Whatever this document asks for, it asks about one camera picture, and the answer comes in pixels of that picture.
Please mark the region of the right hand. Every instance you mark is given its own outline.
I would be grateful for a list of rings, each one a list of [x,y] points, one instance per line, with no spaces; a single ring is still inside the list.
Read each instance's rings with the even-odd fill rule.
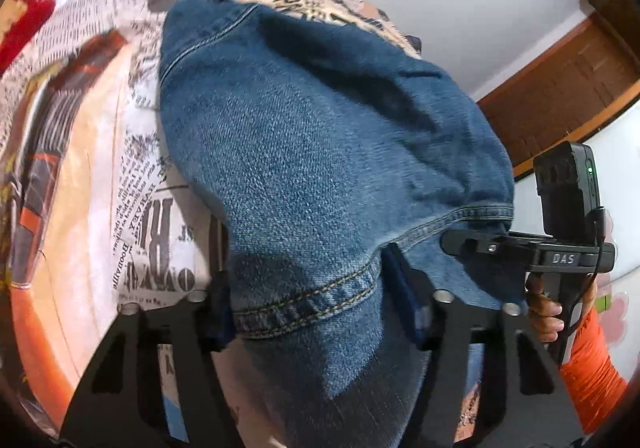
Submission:
[[[582,296],[582,324],[593,308],[598,293],[598,285],[595,281],[586,286]],[[562,312],[560,303],[550,300],[544,294],[544,283],[541,276],[530,274],[526,281],[526,302],[528,305],[527,317],[542,344],[549,344],[558,339],[559,333],[564,329],[563,321],[559,318]]]

